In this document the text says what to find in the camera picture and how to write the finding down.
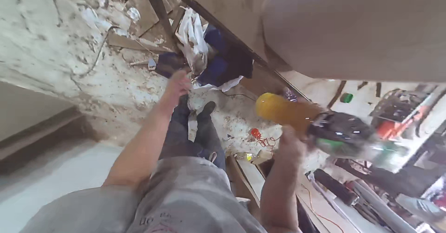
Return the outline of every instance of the white plastic bag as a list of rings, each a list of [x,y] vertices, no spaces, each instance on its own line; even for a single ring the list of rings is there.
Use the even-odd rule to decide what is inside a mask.
[[[196,76],[200,75],[207,66],[209,49],[204,41],[204,31],[200,15],[192,8],[186,8],[180,27],[175,32],[183,47],[180,47],[187,63]]]

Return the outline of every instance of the hand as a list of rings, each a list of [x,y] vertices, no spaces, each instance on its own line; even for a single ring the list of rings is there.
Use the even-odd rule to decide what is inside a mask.
[[[180,96],[188,94],[192,88],[192,83],[187,77],[185,70],[175,72],[169,79],[163,96],[160,99],[160,105],[164,109],[173,111],[178,105]]]
[[[296,130],[290,125],[282,126],[276,161],[298,168],[304,162],[306,154],[307,145],[298,139]]]

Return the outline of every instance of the green bottle cap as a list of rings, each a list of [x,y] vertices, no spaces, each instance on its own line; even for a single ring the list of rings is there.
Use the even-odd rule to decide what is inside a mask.
[[[353,99],[353,94],[350,94],[350,93],[344,93],[341,96],[341,102],[343,102],[343,103],[349,103],[349,102],[351,102],[352,99]]]

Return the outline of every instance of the shoe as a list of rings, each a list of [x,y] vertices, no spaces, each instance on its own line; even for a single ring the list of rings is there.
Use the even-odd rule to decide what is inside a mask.
[[[215,106],[215,102],[208,102],[206,105],[204,105],[203,111],[199,114],[199,116],[209,116],[214,111]]]

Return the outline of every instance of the red object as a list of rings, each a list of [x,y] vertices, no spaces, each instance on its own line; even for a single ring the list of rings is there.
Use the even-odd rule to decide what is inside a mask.
[[[405,123],[384,121],[377,129],[377,133],[381,139],[390,140],[400,136],[406,128],[408,128],[413,122],[420,120],[423,117],[423,113],[426,111],[427,106],[422,106],[413,117],[407,120]]]
[[[253,128],[251,130],[251,135],[255,139],[257,139],[257,142],[260,143],[260,145],[262,147],[271,147],[271,155],[272,155],[272,148],[274,148],[274,146],[276,145],[276,141],[278,139],[274,139],[274,138],[270,137],[269,139],[274,142],[274,144],[270,144],[269,141],[268,141],[268,138],[262,138],[262,134],[260,134],[260,131],[258,129],[256,129],[256,128]]]
[[[254,136],[255,139],[260,139],[262,138],[262,135],[260,134],[260,131],[256,128],[253,128],[251,130],[251,135]]]

